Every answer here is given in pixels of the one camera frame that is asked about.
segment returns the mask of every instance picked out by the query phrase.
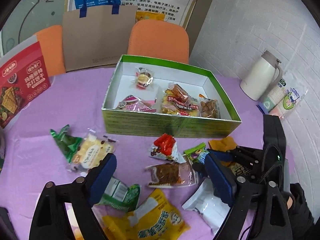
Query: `blue gripper pad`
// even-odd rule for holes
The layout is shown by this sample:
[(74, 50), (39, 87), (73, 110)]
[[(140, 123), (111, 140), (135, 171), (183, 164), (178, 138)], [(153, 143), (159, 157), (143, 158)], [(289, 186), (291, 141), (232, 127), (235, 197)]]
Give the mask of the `blue gripper pad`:
[(232, 207), (237, 191), (237, 184), (232, 171), (224, 167), (213, 152), (206, 156), (204, 168), (222, 202)]
[(101, 200), (102, 195), (106, 190), (109, 184), (109, 181), (117, 168), (116, 156), (113, 154), (107, 154), (105, 159), (103, 159), (102, 163), (96, 168), (100, 168), (100, 166), (102, 165), (104, 166), (101, 168), (99, 174), (97, 175), (97, 177), (92, 182), (89, 188), (90, 196), (89, 196), (88, 202), (90, 206), (93, 206), (94, 204), (99, 203), (99, 201)]

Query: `brown paper bag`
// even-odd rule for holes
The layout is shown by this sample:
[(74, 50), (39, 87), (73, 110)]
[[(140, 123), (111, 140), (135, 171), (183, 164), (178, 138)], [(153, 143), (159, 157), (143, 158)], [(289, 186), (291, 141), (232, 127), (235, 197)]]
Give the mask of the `brown paper bag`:
[(116, 64), (127, 54), (137, 6), (120, 5), (119, 14), (112, 14), (112, 5), (65, 12), (62, 19), (63, 55), (66, 71)]

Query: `yellow snack bag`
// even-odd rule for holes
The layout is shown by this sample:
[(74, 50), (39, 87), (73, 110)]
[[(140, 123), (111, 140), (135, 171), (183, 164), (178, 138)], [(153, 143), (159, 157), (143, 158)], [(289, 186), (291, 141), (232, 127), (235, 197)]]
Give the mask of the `yellow snack bag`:
[(153, 13), (153, 12), (136, 12), (136, 23), (141, 20), (158, 20), (158, 21), (164, 21), (165, 15), (162, 13)]
[(135, 211), (122, 218), (105, 216), (102, 219), (110, 240), (177, 240), (190, 229), (158, 188)]

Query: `metal screw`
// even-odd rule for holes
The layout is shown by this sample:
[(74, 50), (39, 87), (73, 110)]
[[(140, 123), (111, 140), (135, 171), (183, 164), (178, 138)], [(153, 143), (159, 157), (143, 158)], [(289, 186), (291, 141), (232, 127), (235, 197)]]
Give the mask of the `metal screw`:
[(46, 188), (51, 188), (52, 186), (53, 186), (53, 183), (51, 181), (45, 184)]
[(269, 186), (270, 187), (276, 187), (277, 184), (274, 181), (269, 181)]
[(84, 177), (76, 178), (76, 183), (82, 183), (82, 182), (84, 182)]
[(245, 178), (244, 177), (238, 177), (237, 181), (239, 181), (240, 183), (245, 183)]

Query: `thermos handle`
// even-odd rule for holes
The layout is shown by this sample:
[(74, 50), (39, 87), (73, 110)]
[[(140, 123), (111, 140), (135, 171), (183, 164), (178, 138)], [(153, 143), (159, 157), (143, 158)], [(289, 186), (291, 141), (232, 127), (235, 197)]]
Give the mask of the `thermos handle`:
[(283, 71), (282, 69), (280, 68), (279, 64), (276, 64), (276, 68), (279, 70), (279, 75), (277, 76), (277, 78), (275, 79), (275, 81), (271, 82), (269, 87), (273, 88), (275, 85), (277, 85), (280, 81), (280, 79), (282, 79), (282, 74), (283, 74)]

